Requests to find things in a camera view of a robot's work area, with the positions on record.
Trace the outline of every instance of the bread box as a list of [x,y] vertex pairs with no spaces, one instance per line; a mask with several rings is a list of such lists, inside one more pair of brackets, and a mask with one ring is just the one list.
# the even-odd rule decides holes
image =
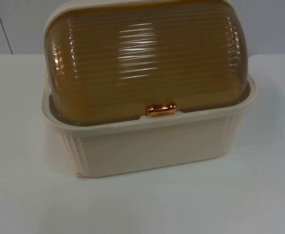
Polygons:
[[74,1],[44,50],[42,110],[80,176],[222,156],[257,94],[223,0]]

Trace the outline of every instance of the roll-top lid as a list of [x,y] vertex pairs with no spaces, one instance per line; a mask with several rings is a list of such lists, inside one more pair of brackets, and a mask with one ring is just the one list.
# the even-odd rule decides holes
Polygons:
[[247,93],[243,30],[221,0],[72,2],[47,23],[44,47],[54,115],[72,125],[230,106]]

